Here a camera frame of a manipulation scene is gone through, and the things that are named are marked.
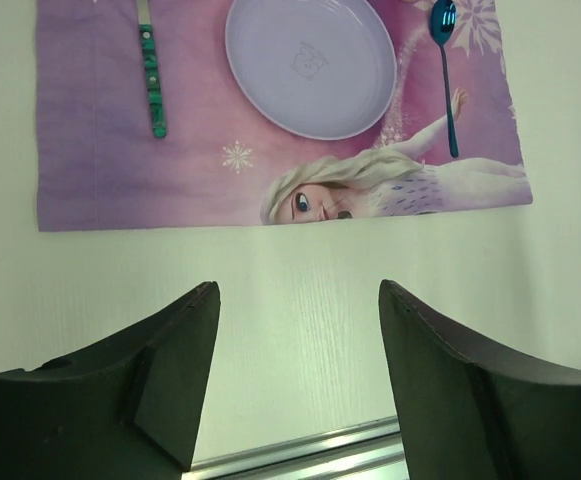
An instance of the character's face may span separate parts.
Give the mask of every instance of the character's face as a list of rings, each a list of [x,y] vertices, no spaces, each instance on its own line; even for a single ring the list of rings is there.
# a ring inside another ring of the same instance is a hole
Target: character's face
[[[288,195],[277,212],[277,223],[310,223],[336,220],[339,213],[351,208],[346,190],[330,189],[319,184],[299,185]]]
[[[294,59],[292,68],[302,77],[312,80],[324,65],[325,61],[320,56],[315,55],[310,49],[302,47]]]

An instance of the spoon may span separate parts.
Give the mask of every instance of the spoon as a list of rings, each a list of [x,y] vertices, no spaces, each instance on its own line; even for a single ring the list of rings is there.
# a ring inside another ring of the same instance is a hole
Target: spoon
[[[448,116],[448,142],[450,155],[453,158],[459,156],[457,136],[454,131],[454,119],[452,118],[452,103],[450,99],[450,83],[448,81],[448,60],[443,46],[450,40],[454,24],[457,20],[457,8],[452,0],[437,0],[430,13],[430,36],[441,49],[441,61],[443,63],[443,81],[446,86],[446,115]]]

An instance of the logo on plate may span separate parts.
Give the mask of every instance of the logo on plate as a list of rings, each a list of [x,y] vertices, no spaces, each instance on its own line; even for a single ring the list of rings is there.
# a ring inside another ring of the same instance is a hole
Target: logo on plate
[[[301,42],[301,48],[291,67],[306,80],[312,80],[326,65],[328,60],[319,50],[309,43]]]

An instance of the white tabletop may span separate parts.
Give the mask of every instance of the white tabletop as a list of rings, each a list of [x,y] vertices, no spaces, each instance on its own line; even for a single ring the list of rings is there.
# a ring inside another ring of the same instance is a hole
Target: white tabletop
[[[383,278],[519,350],[581,367],[581,1],[497,6],[532,206],[40,234],[35,2],[0,0],[0,371],[37,367],[216,280],[199,460],[394,414]]]

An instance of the cartoon character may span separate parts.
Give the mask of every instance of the cartoon character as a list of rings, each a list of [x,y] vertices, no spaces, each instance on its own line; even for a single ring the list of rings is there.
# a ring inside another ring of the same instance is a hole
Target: cartoon character
[[[301,42],[301,50],[294,58],[292,68],[302,77],[312,80],[328,64],[325,57],[312,45]]]
[[[467,100],[465,91],[454,93],[455,121]],[[300,165],[269,187],[261,205],[261,222],[413,215],[532,201],[522,165],[487,158],[441,166],[418,163],[416,159],[440,137],[445,138],[446,132],[444,115],[409,140],[364,150],[345,160],[328,156]]]

